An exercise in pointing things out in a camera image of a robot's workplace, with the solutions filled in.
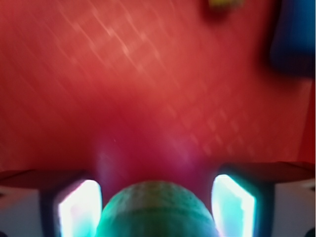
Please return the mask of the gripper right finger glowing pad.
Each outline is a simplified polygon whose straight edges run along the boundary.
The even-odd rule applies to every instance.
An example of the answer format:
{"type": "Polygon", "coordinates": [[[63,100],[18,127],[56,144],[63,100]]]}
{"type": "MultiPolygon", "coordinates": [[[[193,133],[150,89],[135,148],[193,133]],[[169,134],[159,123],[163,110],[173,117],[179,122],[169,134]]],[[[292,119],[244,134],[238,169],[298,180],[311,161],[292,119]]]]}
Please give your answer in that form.
{"type": "Polygon", "coordinates": [[[212,184],[211,209],[222,237],[313,237],[315,165],[230,162],[212,184]]]}

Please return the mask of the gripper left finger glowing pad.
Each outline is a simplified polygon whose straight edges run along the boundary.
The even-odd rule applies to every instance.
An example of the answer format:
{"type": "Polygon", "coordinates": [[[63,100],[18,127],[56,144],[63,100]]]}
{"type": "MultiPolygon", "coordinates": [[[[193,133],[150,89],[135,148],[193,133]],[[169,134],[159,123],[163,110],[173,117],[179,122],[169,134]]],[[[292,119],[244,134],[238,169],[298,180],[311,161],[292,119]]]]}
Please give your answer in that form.
{"type": "Polygon", "coordinates": [[[2,237],[94,237],[101,211],[101,187],[83,170],[0,174],[2,237]]]}

